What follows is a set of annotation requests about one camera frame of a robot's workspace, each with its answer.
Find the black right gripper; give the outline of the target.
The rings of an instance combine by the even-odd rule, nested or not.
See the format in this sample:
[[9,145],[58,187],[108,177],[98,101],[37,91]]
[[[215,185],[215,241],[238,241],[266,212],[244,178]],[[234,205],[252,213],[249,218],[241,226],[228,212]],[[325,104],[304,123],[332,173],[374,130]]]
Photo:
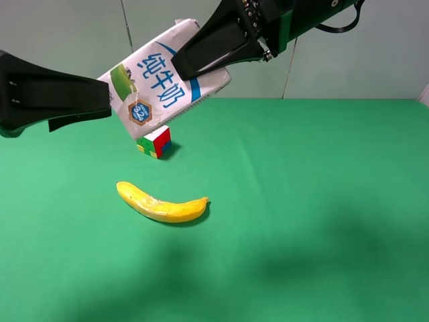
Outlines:
[[286,50],[294,9],[294,1],[223,0],[172,64],[189,81],[239,62],[267,62]]

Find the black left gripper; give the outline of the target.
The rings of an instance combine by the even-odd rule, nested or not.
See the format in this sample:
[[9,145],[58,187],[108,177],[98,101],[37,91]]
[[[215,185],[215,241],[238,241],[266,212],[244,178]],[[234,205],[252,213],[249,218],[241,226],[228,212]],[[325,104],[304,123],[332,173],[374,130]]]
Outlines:
[[29,63],[1,51],[1,136],[18,138],[47,121],[50,132],[110,117],[107,83]]

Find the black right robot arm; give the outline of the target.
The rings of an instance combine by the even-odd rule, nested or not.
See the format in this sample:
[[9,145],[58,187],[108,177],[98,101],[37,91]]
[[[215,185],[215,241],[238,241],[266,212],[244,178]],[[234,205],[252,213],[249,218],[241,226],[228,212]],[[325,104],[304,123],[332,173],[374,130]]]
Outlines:
[[341,28],[324,24],[348,7],[361,14],[362,1],[248,1],[222,0],[209,20],[173,56],[180,78],[188,81],[240,62],[268,61],[305,32],[342,34],[359,22]]

